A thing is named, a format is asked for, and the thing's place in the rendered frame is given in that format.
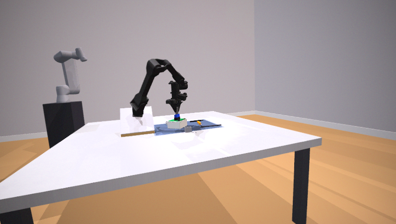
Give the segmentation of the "blue plug with grey cables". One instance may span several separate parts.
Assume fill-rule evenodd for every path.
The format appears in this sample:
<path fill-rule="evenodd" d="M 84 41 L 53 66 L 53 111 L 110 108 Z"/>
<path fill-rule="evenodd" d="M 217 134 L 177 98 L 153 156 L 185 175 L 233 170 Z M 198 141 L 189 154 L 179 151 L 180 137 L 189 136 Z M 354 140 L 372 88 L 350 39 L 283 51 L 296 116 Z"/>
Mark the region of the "blue plug with grey cables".
<path fill-rule="evenodd" d="M 175 118 L 180 117 L 180 114 L 178 114 L 178 107 L 177 107 L 177 112 L 176 112 L 176 114 L 174 115 L 174 117 L 175 117 Z"/>

